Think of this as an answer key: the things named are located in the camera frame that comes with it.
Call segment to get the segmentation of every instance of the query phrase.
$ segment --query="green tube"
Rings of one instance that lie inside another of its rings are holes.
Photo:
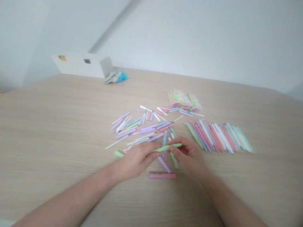
[[[199,139],[197,138],[196,134],[193,132],[193,130],[191,129],[191,127],[189,126],[188,123],[186,123],[187,127],[189,128],[190,132],[192,133],[193,137],[195,138],[197,144],[199,145],[199,147],[204,150],[202,144],[200,143]]]
[[[115,151],[115,155],[119,156],[120,158],[124,156],[124,154],[121,151]]]
[[[173,153],[170,153],[170,156],[171,156],[171,159],[173,160],[175,169],[179,169],[179,165],[178,165],[177,160],[175,159]]]
[[[140,121],[137,121],[137,122],[133,123],[132,125],[128,126],[127,129],[133,128],[133,127],[135,127],[136,125],[138,125],[139,123],[140,123]]]
[[[175,134],[175,131],[172,128],[170,128],[170,130],[173,133],[174,137],[177,138],[177,135]]]

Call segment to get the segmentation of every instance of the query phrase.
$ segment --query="white wall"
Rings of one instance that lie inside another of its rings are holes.
[[[289,91],[303,81],[303,1],[144,0],[99,53],[115,66]]]
[[[87,52],[128,2],[0,1],[0,92],[58,74],[50,55]]]

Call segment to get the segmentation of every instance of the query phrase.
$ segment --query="table surface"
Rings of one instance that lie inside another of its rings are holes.
[[[269,226],[298,226],[303,202],[303,105],[277,91],[195,77],[123,69],[129,79],[57,75],[0,97],[0,218],[17,220],[100,167],[117,145],[112,122],[140,105],[168,104],[167,92],[196,94],[206,122],[239,126],[254,153],[205,153],[209,167]],[[180,114],[169,113],[167,120]],[[194,141],[176,122],[177,135]],[[183,167],[177,180],[150,180],[158,161],[113,188],[84,226],[223,226],[204,190]]]

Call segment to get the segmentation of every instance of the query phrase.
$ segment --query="finger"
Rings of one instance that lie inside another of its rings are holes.
[[[171,153],[173,153],[174,157],[178,159],[181,163],[185,162],[189,158],[174,146],[170,146],[169,150]]]
[[[150,152],[160,147],[162,147],[161,144],[155,142],[142,144],[142,149],[145,155],[148,155]]]
[[[146,156],[146,158],[141,162],[144,170],[161,154],[159,152],[153,152]]]

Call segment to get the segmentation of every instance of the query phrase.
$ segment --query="right hand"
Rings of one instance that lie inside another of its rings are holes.
[[[204,162],[203,153],[198,144],[184,137],[177,137],[169,141],[167,145],[174,143],[182,143],[182,146],[178,148],[170,146],[169,150],[193,177],[203,180],[209,175],[210,170]]]

